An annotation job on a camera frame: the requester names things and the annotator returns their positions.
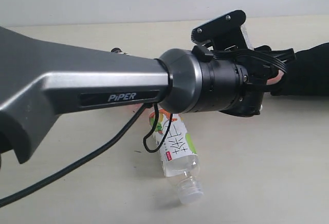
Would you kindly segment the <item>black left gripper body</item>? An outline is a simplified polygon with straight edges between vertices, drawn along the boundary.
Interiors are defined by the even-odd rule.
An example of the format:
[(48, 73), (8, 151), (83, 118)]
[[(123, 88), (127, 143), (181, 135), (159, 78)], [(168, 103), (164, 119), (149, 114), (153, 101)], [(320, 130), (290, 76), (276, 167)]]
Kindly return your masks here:
[(246, 70), (242, 73), (243, 82), (237, 104), (223, 111), (224, 114), (244, 118), (260, 114), (264, 93), (280, 89), (287, 77), (274, 84), (267, 84), (267, 81), (279, 72), (287, 74), (287, 64), (295, 60), (292, 48), (271, 50), (268, 46), (221, 52), (221, 56), (233, 60)]

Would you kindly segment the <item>black sleeved forearm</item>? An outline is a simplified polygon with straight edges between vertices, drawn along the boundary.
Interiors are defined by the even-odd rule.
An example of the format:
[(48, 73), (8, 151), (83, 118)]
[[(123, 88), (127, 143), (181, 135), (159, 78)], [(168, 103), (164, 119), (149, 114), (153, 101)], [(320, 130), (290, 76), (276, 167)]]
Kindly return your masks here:
[(288, 76), (272, 96), (328, 97), (328, 42), (295, 53)]

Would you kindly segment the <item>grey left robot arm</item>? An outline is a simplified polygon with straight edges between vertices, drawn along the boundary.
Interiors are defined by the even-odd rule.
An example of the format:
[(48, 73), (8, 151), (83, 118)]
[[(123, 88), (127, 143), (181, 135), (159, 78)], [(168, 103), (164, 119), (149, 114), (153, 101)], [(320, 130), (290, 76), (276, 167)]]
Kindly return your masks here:
[(140, 103), (174, 114), (260, 113), (275, 69), (287, 72), (292, 49), (170, 49), (157, 59), (24, 36), (1, 28), (1, 152), (28, 161), (59, 116)]

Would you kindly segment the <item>person's open hand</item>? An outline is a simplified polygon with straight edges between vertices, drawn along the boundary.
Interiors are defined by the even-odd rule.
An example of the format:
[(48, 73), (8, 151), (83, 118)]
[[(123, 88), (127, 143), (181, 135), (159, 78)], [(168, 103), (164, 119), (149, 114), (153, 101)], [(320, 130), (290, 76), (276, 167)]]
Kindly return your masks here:
[(275, 77), (271, 77), (270, 79), (267, 80), (267, 85), (273, 85), (278, 83), (283, 76), (284, 76), (284, 72), (279, 70), (278, 74)]

